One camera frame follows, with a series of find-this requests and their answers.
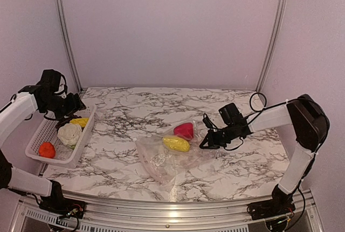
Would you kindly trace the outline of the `yellow fake lemon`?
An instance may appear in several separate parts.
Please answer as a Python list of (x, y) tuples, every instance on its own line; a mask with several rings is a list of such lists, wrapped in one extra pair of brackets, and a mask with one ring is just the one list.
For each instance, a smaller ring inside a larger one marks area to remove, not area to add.
[(85, 128), (89, 118), (75, 118), (70, 120), (71, 124), (80, 125), (81, 128)]

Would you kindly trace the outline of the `red fake pepper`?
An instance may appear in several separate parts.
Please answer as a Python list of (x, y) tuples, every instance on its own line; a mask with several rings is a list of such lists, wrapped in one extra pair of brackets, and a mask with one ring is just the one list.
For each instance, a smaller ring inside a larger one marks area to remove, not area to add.
[(175, 136), (190, 141), (194, 138), (194, 125), (191, 122), (185, 122), (176, 126), (173, 130)]

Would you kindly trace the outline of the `white fake cauliflower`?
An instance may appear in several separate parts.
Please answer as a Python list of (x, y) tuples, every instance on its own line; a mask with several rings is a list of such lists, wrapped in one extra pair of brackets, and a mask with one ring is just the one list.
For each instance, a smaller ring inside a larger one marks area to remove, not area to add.
[(68, 123), (58, 129), (57, 137), (65, 146), (75, 146), (82, 134), (80, 125)]

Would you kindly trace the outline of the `clear zip top bag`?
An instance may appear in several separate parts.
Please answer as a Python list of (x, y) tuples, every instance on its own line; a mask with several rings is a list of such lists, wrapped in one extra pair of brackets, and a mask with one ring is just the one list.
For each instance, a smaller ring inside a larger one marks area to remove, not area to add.
[[(168, 149), (163, 144), (163, 137), (175, 136), (173, 130), (176, 126), (191, 122), (194, 125), (194, 138), (189, 142), (188, 152), (178, 152)], [(152, 133), (146, 137), (135, 140), (140, 161), (146, 172), (162, 185), (170, 184), (178, 174), (207, 163), (217, 156), (217, 151), (200, 149), (199, 144), (204, 139), (204, 134), (199, 128), (199, 123), (187, 120), (160, 133)]]

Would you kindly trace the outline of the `orange fake tomato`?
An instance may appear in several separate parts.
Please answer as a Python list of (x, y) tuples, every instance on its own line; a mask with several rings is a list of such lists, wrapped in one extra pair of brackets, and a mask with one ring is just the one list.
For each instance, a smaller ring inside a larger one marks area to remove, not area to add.
[(54, 146), (50, 142), (43, 142), (38, 151), (39, 156), (53, 159), (56, 155)]

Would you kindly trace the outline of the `purple fake grape bunch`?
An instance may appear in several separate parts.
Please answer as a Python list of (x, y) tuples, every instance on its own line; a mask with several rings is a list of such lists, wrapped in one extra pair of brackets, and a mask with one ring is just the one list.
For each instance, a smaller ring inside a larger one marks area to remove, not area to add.
[(79, 119), (80, 116), (77, 116), (77, 115), (72, 115), (71, 117), (67, 117), (67, 118), (64, 118), (62, 120), (59, 120), (58, 123), (56, 124), (56, 129), (60, 129), (61, 127), (63, 127), (64, 125), (68, 124), (71, 120), (73, 119)]

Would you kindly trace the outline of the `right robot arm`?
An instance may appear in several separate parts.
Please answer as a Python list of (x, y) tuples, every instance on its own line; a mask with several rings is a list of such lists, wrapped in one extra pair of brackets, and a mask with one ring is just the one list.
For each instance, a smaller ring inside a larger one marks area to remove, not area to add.
[(244, 140), (247, 136), (266, 129), (293, 127), (296, 141), (293, 155), (272, 192), (272, 199), (267, 203), (267, 210), (271, 214), (280, 214), (310, 172), (318, 151), (325, 143), (330, 129), (329, 118), (308, 94), (263, 107), (247, 116), (240, 113), (235, 103), (230, 103), (220, 108), (219, 114), (226, 125), (223, 128), (215, 126), (204, 115), (203, 122), (208, 132), (199, 145), (200, 149), (227, 149), (234, 139)]

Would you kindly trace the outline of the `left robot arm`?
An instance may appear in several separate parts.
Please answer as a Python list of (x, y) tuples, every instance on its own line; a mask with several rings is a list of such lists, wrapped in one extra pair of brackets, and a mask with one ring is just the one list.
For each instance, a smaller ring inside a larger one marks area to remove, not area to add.
[[(1, 144), (25, 120), (36, 111), (47, 114), (52, 112), (54, 120), (62, 122), (72, 117), (86, 106), (78, 94), (67, 91), (65, 76), (60, 72), (44, 70), (40, 81), (28, 85), (14, 94), (1, 109)], [(1, 153), (1, 188), (47, 197), (46, 203), (56, 213), (68, 209), (68, 201), (57, 190), (57, 183), (40, 178), (14, 167)]]

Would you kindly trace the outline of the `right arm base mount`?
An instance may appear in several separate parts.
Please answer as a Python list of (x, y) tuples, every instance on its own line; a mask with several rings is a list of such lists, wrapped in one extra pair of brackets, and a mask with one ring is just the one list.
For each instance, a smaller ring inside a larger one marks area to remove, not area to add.
[(294, 202), (288, 201), (281, 204), (274, 200), (265, 200), (250, 203), (247, 206), (247, 212), (251, 215), (252, 220), (267, 219), (283, 214), (288, 214), (296, 210)]

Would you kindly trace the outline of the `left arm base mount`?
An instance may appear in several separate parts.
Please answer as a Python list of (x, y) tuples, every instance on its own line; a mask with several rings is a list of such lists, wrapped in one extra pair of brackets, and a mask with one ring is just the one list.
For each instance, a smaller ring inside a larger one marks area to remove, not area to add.
[(59, 219), (83, 218), (86, 202), (62, 197), (41, 197), (40, 209), (59, 215)]

